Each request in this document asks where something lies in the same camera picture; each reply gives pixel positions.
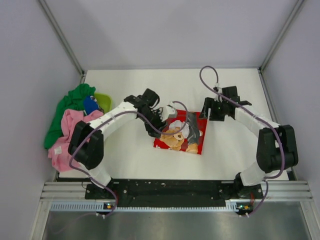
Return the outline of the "red t shirt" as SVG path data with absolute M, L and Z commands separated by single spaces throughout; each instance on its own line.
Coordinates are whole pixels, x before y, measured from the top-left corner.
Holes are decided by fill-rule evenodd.
M 156 138 L 153 147 L 201 155 L 208 120 L 199 116 L 200 112 L 178 110 L 175 118 L 166 120 L 165 135 Z

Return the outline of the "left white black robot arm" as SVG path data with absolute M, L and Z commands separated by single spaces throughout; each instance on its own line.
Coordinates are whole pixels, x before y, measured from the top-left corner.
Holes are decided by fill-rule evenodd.
M 160 97 L 151 89 L 143 94 L 126 97 L 116 108 L 88 123 L 79 121 L 73 130 L 68 146 L 71 155 L 69 166 L 87 175 L 96 185 L 102 198 L 109 198 L 114 191 L 112 177 L 102 165 L 105 140 L 124 124 L 140 119 L 149 136 L 159 138 L 166 123 L 162 109 L 155 107 Z

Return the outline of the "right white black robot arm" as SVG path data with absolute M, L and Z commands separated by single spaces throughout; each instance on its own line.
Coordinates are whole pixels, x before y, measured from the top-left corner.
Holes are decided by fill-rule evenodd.
M 216 97 L 206 97 L 200 118 L 223 122 L 231 117 L 257 137 L 256 161 L 235 177 L 233 192 L 245 198 L 252 186 L 263 180 L 275 179 L 299 162 L 295 130 L 280 125 L 260 114 L 247 100 L 241 100 L 237 87 L 214 87 Z

